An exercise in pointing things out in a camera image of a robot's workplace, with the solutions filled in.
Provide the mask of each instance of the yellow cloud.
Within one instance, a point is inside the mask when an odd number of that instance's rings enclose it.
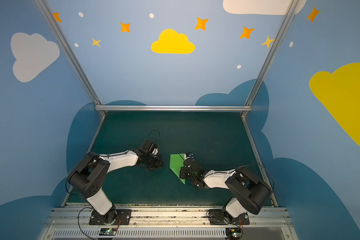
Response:
[[[195,45],[188,41],[185,34],[165,29],[160,33],[158,41],[152,43],[151,49],[155,53],[191,53],[195,50]]]
[[[360,63],[318,72],[309,87],[344,131],[360,146]]]

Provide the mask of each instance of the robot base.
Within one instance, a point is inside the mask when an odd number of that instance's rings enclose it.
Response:
[[[98,212],[95,210],[92,211],[91,218],[89,219],[89,225],[119,225],[120,219],[121,223],[120,225],[128,225],[131,212],[130,209],[116,209],[116,219],[113,223],[107,223],[101,215],[99,215]]]
[[[226,225],[228,223],[240,225],[240,220],[242,221],[243,225],[249,225],[250,220],[248,218],[247,212],[241,214],[238,218],[232,219],[231,216],[226,216],[223,214],[222,210],[220,209],[210,209],[208,210],[208,216],[211,225]]]

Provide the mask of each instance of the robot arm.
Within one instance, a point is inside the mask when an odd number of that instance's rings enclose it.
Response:
[[[229,189],[235,198],[232,198],[222,209],[225,222],[232,222],[247,211],[259,214],[265,200],[272,192],[269,185],[246,167],[229,171],[206,171],[198,166],[192,153],[186,154],[184,167],[180,170],[180,178],[191,179],[196,188]]]
[[[94,208],[94,214],[106,225],[117,218],[115,206],[105,195],[102,186],[106,175],[116,169],[146,164],[148,170],[163,166],[158,146],[149,140],[138,149],[115,154],[89,152],[68,174],[67,181],[77,189]]]

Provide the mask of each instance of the dark green table surface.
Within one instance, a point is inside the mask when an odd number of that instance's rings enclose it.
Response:
[[[169,168],[170,154],[186,149],[206,170],[231,170],[256,163],[239,113],[108,112],[92,151],[98,154],[138,148],[150,131],[158,130],[157,144],[164,167],[117,169],[107,175],[103,190],[115,204],[224,205],[233,197],[228,189],[195,189],[184,185]],[[150,135],[157,138],[157,132]],[[250,166],[261,177],[257,165]],[[68,202],[85,202],[71,195]]]

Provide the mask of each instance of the green paper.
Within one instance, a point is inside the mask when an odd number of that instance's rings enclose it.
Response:
[[[180,169],[184,166],[184,159],[179,154],[171,154],[169,161],[169,168],[176,174],[176,176],[185,184],[185,179],[180,178]]]

